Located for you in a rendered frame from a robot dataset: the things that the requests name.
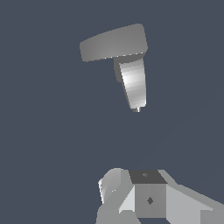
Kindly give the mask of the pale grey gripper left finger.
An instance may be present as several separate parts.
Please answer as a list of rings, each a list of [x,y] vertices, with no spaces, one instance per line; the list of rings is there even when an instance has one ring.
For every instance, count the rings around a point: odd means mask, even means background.
[[[122,203],[133,188],[127,170],[109,170],[98,182],[102,205],[99,207],[95,224],[141,224],[131,210],[120,210]]]

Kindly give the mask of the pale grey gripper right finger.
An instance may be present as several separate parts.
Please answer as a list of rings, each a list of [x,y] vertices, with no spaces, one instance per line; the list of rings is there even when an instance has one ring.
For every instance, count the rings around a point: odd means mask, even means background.
[[[129,170],[133,184],[119,208],[138,219],[165,218],[170,224],[224,224],[224,205],[179,185],[165,170]]]

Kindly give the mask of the silver tapered faucet stem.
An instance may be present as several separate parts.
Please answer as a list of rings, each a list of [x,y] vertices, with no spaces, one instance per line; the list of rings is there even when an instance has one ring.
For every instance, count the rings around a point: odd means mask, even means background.
[[[146,80],[143,56],[114,58],[115,77],[122,83],[129,108],[140,112],[146,106]]]

